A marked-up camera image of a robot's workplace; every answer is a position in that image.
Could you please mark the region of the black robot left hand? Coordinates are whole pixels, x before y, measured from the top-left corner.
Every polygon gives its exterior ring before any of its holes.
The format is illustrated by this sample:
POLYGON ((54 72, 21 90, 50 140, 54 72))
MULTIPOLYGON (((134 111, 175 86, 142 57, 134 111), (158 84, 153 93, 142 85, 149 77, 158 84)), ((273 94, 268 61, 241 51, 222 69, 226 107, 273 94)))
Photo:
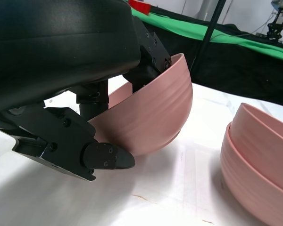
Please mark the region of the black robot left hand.
POLYGON ((88 181, 132 168, 89 120, 108 109, 110 78, 138 90, 171 64, 124 0, 0 0, 0 131, 14 152, 88 181))

